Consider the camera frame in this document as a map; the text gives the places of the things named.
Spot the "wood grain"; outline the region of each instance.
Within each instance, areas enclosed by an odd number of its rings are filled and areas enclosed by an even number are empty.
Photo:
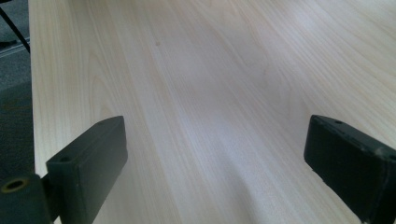
[[[311,114],[396,147],[396,2],[30,1],[35,162],[123,115],[95,223],[360,223],[304,163]]]

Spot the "screw hole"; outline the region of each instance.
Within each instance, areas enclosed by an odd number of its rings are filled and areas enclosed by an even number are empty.
[[[19,189],[23,189],[27,185],[27,179],[14,179],[6,183],[1,191],[4,193],[12,193]]]
[[[62,162],[67,162],[67,161],[70,161],[70,158],[68,158],[68,157],[62,157],[62,158],[61,158],[61,161],[62,161]]]

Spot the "gray carpet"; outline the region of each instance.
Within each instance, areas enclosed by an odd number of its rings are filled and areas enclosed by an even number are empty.
[[[29,36],[27,0],[0,4],[24,37]],[[0,41],[17,37],[0,18]],[[0,181],[34,171],[30,55],[26,50],[0,57]]]

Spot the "chair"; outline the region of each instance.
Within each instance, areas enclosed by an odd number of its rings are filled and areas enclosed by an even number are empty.
[[[11,0],[0,0],[0,4],[5,3],[5,2],[9,2],[9,1],[11,1]],[[26,40],[24,39],[24,37],[21,34],[21,32],[18,30],[18,28],[15,26],[15,24],[12,22],[12,20],[8,17],[6,12],[2,8],[0,8],[0,16],[6,21],[6,23],[11,28],[11,30],[14,32],[14,34],[18,37],[18,39],[25,46],[26,50],[30,53],[29,44],[26,42]],[[16,43],[15,40],[14,41],[10,41],[10,42],[0,42],[0,48],[1,47],[7,47],[7,46],[13,45],[15,43]]]

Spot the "wooden table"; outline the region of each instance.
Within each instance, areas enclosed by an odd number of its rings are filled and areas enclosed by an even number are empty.
[[[30,1],[35,162],[123,115],[95,223],[360,223],[304,163],[310,115],[396,147],[396,1]]]

